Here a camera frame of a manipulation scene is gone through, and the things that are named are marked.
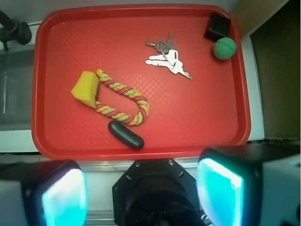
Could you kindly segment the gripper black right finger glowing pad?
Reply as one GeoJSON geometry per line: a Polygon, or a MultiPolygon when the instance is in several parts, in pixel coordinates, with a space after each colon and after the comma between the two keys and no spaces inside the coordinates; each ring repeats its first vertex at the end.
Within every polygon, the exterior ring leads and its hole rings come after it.
{"type": "Polygon", "coordinates": [[[215,226],[298,226],[301,150],[291,143],[206,148],[196,169],[200,206],[215,226]]]}

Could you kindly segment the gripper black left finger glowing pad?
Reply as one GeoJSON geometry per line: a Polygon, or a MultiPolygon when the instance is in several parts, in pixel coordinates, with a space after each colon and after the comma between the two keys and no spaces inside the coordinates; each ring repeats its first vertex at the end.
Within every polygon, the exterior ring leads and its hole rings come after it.
{"type": "Polygon", "coordinates": [[[87,178],[75,161],[1,163],[2,226],[82,226],[87,209],[87,178]]]}

